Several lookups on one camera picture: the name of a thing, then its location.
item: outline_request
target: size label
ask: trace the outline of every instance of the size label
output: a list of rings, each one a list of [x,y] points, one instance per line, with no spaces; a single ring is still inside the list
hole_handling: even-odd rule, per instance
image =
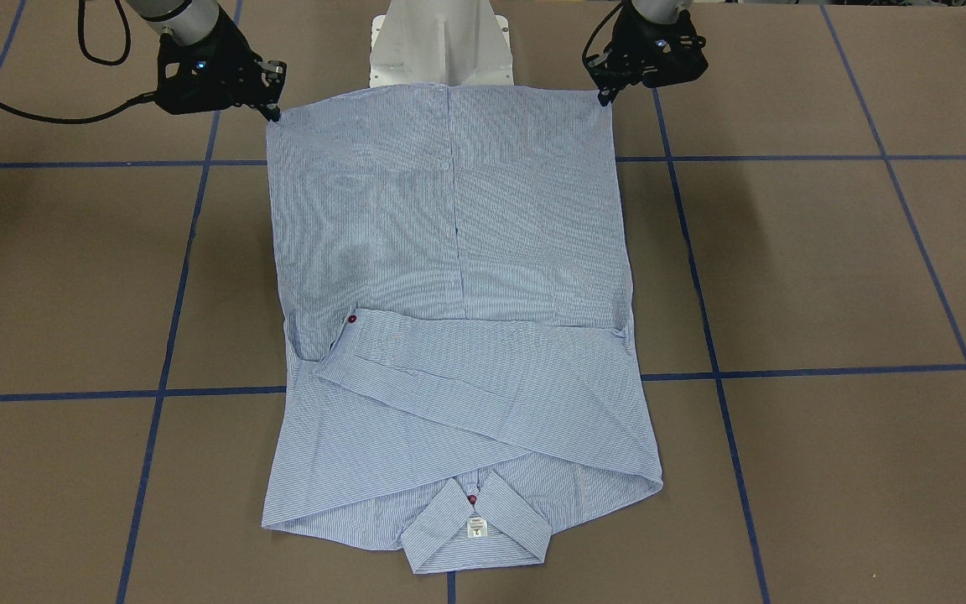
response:
[[[469,538],[485,538],[486,537],[486,520],[480,518],[479,516],[472,516],[468,519],[468,536]]]

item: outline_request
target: tiled floor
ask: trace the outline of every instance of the tiled floor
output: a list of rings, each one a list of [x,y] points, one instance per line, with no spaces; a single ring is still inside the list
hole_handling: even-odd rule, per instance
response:
[[[294,107],[365,83],[386,4],[226,8]],[[153,32],[97,68],[74,8],[0,3],[2,99],[153,84]],[[609,5],[495,8],[521,84],[590,88]],[[0,603],[966,603],[966,8],[694,12],[708,73],[615,110],[667,485],[526,569],[417,577],[258,525],[284,380],[260,116],[0,112]]]

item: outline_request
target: white bracket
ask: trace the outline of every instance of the white bracket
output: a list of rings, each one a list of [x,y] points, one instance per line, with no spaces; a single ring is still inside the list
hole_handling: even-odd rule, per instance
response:
[[[490,0],[392,0],[371,22],[368,85],[513,84],[509,20]]]

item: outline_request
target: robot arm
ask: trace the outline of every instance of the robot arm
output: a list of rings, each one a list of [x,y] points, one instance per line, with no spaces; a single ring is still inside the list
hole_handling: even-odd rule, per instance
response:
[[[599,88],[603,107],[629,85],[657,88],[703,75],[708,68],[703,56],[706,38],[695,33],[686,3],[690,0],[621,0],[599,23],[584,46],[582,59]],[[601,55],[588,56],[591,42],[614,15],[613,39]]]
[[[177,115],[252,107],[276,122],[285,64],[252,51],[216,0],[127,0],[158,42],[154,102]]]

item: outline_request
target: blue and white striped shirt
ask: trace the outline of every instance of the blue and white striped shirt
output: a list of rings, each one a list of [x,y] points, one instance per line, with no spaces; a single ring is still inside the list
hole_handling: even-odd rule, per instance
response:
[[[265,528],[417,573],[535,565],[661,489],[593,92],[387,86],[267,142],[288,389]]]

